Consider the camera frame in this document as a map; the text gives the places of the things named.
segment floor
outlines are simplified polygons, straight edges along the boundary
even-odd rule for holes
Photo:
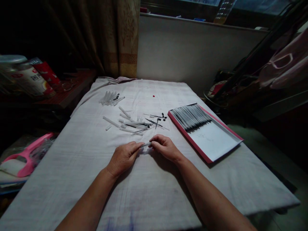
[[[228,126],[255,154],[298,188],[295,196],[301,201],[300,206],[289,209],[285,215],[274,211],[252,215],[250,221],[258,230],[308,230],[308,175],[257,130],[232,123]]]

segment window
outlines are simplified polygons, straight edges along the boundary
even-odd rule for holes
[[[153,14],[213,22],[221,0],[141,0]],[[237,0],[225,25],[270,28],[291,0]]]

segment brown curtain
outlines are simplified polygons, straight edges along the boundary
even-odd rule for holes
[[[140,0],[44,0],[78,67],[135,78]]]

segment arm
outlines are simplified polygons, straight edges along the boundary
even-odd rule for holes
[[[179,168],[197,211],[209,230],[256,230],[232,203],[176,148],[170,138],[155,135],[152,147]]]
[[[117,147],[110,163],[100,171],[87,191],[56,228],[56,231],[96,230],[112,186],[117,178],[134,164],[140,146],[143,144],[133,141]]]

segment white sheet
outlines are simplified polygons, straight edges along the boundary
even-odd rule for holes
[[[143,113],[167,115],[168,110],[199,103],[212,111],[185,84],[136,80],[93,84],[59,137],[0,220],[0,230],[54,230],[86,191],[115,150],[130,141],[148,142],[155,130],[131,136],[102,117],[117,121],[121,106],[132,118]],[[98,101],[107,90],[125,96],[117,106]],[[161,122],[179,150],[243,214],[299,203],[299,200],[242,143],[223,161],[209,168],[168,118]],[[201,226],[176,167],[150,149],[124,174],[103,211],[98,230],[172,230]]]

